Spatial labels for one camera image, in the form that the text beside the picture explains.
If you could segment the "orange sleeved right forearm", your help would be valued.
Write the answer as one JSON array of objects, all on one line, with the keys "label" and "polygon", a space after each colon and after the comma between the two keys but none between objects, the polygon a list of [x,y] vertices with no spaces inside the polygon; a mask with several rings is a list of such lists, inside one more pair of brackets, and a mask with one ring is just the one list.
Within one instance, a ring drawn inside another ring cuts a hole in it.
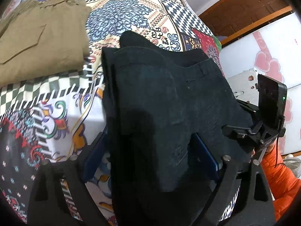
[{"label": "orange sleeved right forearm", "polygon": [[268,146],[260,164],[274,196],[274,214],[279,221],[291,205],[300,202],[300,179],[283,163],[276,141]]}]

